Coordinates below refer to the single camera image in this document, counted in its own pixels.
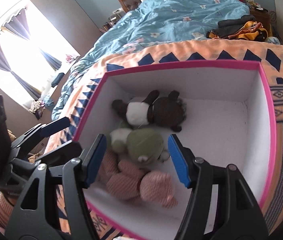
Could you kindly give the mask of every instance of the bed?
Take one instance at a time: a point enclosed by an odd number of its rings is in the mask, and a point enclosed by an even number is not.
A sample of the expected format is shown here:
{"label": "bed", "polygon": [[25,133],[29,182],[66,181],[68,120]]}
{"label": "bed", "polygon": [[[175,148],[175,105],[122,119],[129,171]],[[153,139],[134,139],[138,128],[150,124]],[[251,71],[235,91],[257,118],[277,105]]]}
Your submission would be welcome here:
{"label": "bed", "polygon": [[[262,63],[272,91],[277,121],[275,170],[268,194],[260,204],[269,232],[283,220],[283,46],[268,42],[207,39],[205,33],[224,19],[249,14],[238,0],[119,0],[126,15],[72,67],[52,119],[67,116],[71,125],[51,136],[46,152],[75,139],[78,124],[103,74],[122,68],[186,60],[255,60]],[[69,232],[58,189],[58,206],[63,231]],[[130,235],[98,210],[91,216],[102,239]]]}

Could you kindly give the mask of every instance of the blue comforter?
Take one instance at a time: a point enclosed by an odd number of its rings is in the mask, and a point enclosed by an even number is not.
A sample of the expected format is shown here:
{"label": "blue comforter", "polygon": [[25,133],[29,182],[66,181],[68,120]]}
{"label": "blue comforter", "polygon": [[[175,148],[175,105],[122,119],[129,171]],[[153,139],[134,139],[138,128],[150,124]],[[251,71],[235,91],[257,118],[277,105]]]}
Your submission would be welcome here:
{"label": "blue comforter", "polygon": [[238,0],[145,0],[101,36],[72,67],[52,119],[58,119],[74,85],[100,58],[114,53],[129,54],[160,43],[206,39],[206,33],[216,29],[219,21],[246,14],[249,8]]}

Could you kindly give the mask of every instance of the nightstand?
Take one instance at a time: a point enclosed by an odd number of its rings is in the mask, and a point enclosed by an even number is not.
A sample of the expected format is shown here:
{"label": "nightstand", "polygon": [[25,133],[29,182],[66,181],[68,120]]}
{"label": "nightstand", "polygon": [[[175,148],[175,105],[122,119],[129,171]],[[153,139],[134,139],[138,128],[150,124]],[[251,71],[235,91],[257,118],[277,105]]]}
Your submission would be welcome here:
{"label": "nightstand", "polygon": [[268,35],[271,35],[271,26],[270,26],[270,15],[266,11],[259,11],[254,8],[250,8],[250,14],[254,15],[257,22],[262,23],[263,27],[268,31]]}

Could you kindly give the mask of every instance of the green stuffed animal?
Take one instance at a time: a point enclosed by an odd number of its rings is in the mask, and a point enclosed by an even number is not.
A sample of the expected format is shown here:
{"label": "green stuffed animal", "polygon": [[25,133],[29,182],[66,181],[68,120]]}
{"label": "green stuffed animal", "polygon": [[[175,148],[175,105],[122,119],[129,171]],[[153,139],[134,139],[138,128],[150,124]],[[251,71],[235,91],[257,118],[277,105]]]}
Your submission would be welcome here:
{"label": "green stuffed animal", "polygon": [[151,128],[132,130],[119,128],[111,132],[112,149],[117,154],[128,153],[130,158],[138,163],[155,162],[164,151],[163,137]]}

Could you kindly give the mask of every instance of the brown stuffed animal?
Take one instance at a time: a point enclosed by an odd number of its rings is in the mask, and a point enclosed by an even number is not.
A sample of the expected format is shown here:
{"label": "brown stuffed animal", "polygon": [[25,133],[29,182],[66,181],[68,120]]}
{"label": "brown stuffed animal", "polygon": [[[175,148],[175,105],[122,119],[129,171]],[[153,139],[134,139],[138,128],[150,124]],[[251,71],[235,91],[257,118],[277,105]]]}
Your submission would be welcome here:
{"label": "brown stuffed animal", "polygon": [[106,151],[98,174],[107,191],[118,199],[132,203],[157,203],[166,208],[178,203],[174,198],[175,188],[168,173],[149,172],[128,160],[121,160],[117,165],[117,155],[111,150]]}
{"label": "brown stuffed animal", "polygon": [[179,99],[179,92],[172,91],[167,97],[159,97],[159,91],[153,90],[142,102],[126,104],[123,100],[114,100],[112,108],[118,116],[130,125],[140,127],[155,123],[161,127],[170,127],[174,132],[181,131],[181,123],[186,118],[185,104]]}

